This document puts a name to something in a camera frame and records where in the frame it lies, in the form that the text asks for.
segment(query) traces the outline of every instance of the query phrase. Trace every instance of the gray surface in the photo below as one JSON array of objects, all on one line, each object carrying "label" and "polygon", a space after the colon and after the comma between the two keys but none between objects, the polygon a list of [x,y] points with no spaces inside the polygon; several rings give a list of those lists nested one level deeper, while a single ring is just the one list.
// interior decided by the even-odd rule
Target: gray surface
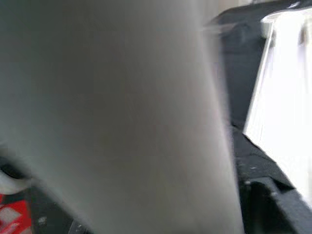
[{"label": "gray surface", "polygon": [[188,0],[2,1],[0,135],[96,234],[240,234]]}]

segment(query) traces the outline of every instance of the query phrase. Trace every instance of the gray blurred object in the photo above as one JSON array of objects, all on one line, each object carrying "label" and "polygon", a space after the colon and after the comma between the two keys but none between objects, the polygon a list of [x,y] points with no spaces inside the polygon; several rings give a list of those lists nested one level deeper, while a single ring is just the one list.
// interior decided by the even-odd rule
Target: gray blurred object
[{"label": "gray blurred object", "polygon": [[193,1],[7,0],[0,17],[0,135],[68,211],[96,234],[243,232]]}]

